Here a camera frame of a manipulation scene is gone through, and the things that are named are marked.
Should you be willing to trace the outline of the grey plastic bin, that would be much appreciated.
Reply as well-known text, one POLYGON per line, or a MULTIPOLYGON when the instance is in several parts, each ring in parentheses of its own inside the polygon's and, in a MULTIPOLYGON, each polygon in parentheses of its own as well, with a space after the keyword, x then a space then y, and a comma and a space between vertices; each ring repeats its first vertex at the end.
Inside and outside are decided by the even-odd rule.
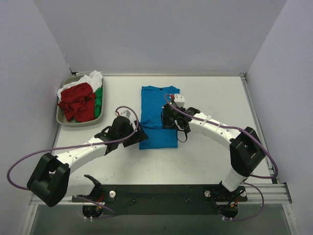
MULTIPOLYGON (((76 75, 72 76, 62 83, 61 88, 63 88, 65 85, 77 82, 80 78, 82 78, 83 75, 76 75)), ((71 121, 67 121, 65 113, 61 108, 57 105, 56 108, 56 120, 60 125, 67 126, 67 127, 86 127, 86 126, 92 126, 100 123, 102 121, 103 116, 104 116, 104 79, 102 78, 102 92, 101 92, 102 98, 101 100, 101 105, 100 105, 100 114, 98 117, 96 117, 93 120, 85 121, 85 122, 78 122, 77 119, 74 117, 71 119, 71 121)))

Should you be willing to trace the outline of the blue t shirt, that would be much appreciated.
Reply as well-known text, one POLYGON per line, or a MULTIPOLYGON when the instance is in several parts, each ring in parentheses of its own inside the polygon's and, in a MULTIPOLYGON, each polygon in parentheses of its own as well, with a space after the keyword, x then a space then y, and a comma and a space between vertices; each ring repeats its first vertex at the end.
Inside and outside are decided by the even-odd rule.
POLYGON ((179 94, 180 89, 170 87, 143 86, 141 88, 140 125, 148 139, 139 143, 140 150, 177 148, 178 140, 174 129, 164 129, 161 121, 165 94, 179 94))

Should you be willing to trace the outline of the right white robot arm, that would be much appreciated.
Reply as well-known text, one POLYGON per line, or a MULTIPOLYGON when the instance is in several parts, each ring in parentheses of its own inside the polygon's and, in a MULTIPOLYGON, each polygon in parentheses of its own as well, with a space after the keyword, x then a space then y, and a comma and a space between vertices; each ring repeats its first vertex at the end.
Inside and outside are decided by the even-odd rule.
POLYGON ((208 137, 224 146, 230 152, 231 168, 221 181, 221 185, 228 191, 235 191, 247 179, 265 158, 255 130, 247 127, 242 133, 236 129, 229 129, 198 109, 178 107, 173 101, 171 105, 162 107, 161 119, 163 127, 183 131, 185 134, 195 132, 208 137))

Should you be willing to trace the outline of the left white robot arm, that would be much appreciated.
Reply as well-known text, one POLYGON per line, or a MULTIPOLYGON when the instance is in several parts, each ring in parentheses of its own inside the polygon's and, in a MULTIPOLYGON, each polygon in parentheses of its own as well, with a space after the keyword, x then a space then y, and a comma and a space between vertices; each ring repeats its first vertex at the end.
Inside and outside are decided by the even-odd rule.
POLYGON ((27 188, 46 205, 53 207, 66 196, 84 196, 96 201, 102 193, 101 183, 89 174, 70 178, 70 175, 93 161, 116 150, 120 144, 128 147, 148 139, 140 123, 131 123, 127 117, 118 116, 112 125, 95 134, 83 147, 52 155, 41 156, 27 188))

